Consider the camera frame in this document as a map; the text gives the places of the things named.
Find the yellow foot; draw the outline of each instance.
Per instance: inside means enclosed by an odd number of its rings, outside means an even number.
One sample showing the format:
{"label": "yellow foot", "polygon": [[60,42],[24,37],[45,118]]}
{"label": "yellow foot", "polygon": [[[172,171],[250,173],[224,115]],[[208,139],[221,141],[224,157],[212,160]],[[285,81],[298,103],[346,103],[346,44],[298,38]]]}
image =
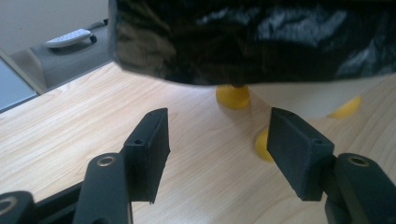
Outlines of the yellow foot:
{"label": "yellow foot", "polygon": [[355,113],[361,104],[361,96],[357,96],[350,100],[348,103],[342,105],[329,115],[329,118],[341,119]]}
{"label": "yellow foot", "polygon": [[248,86],[218,86],[216,88],[216,98],[220,104],[231,109],[242,109],[248,106],[250,102]]}
{"label": "yellow foot", "polygon": [[267,150],[267,142],[268,142],[268,129],[264,129],[262,133],[256,139],[256,152],[259,154],[260,158],[265,161],[274,161],[271,154]]}

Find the screw hole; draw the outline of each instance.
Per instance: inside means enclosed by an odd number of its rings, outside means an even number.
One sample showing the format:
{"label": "screw hole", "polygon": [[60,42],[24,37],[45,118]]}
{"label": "screw hole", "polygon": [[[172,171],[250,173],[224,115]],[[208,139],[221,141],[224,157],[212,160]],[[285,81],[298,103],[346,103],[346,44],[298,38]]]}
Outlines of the screw hole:
{"label": "screw hole", "polygon": [[137,139],[137,140],[134,140],[134,143],[137,144],[137,145],[142,145],[143,141],[140,140],[140,139]]}
{"label": "screw hole", "polygon": [[106,218],[96,219],[92,224],[109,224],[110,222]]}
{"label": "screw hole", "polygon": [[116,161],[116,158],[114,158],[114,157],[103,157],[96,164],[98,166],[109,166],[109,165],[113,164],[115,161]]}

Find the gray surface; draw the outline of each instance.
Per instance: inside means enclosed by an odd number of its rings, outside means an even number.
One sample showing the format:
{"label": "gray surface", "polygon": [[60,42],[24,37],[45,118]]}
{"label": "gray surface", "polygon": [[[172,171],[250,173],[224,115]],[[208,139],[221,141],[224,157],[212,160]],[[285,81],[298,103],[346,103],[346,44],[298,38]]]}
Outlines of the gray surface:
{"label": "gray surface", "polygon": [[96,43],[92,44],[90,39],[86,39],[56,51],[42,45],[32,48],[42,63],[50,90],[111,62],[107,53],[107,27],[102,22],[97,22],[87,29],[96,35]]}
{"label": "gray surface", "polygon": [[0,60],[0,113],[36,96],[30,87],[6,61]]}

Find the wood grain surface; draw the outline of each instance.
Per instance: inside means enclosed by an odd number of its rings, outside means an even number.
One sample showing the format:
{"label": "wood grain surface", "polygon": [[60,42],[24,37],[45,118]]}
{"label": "wood grain surface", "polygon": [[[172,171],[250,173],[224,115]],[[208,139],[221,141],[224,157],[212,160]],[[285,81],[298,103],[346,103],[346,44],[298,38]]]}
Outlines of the wood grain surface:
{"label": "wood grain surface", "polygon": [[[363,94],[346,119],[309,122],[335,145],[380,164],[396,182],[396,76]],[[270,106],[218,105],[214,87],[166,83],[114,63],[0,114],[0,194],[40,201],[84,177],[88,162],[118,152],[151,110],[169,108],[171,154],[156,203],[133,203],[135,223],[327,223],[324,201],[301,202],[274,163],[254,151]]]}

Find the white object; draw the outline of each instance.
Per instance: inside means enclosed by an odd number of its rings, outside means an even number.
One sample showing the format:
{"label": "white object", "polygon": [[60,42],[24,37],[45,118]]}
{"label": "white object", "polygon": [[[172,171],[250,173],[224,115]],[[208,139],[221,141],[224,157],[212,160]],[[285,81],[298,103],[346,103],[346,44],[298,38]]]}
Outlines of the white object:
{"label": "white object", "polygon": [[87,38],[90,38],[92,36],[93,35],[92,35],[91,31],[79,29],[79,30],[71,32],[67,35],[62,35],[62,36],[56,37],[54,39],[51,39],[50,41],[47,41],[46,43],[44,43],[44,46],[47,48],[52,48],[52,49],[63,48],[63,47],[67,47],[70,45],[77,44],[77,43],[79,43]]}
{"label": "white object", "polygon": [[249,89],[268,105],[304,119],[325,117],[349,100],[377,85],[384,77],[323,83],[257,84]]}

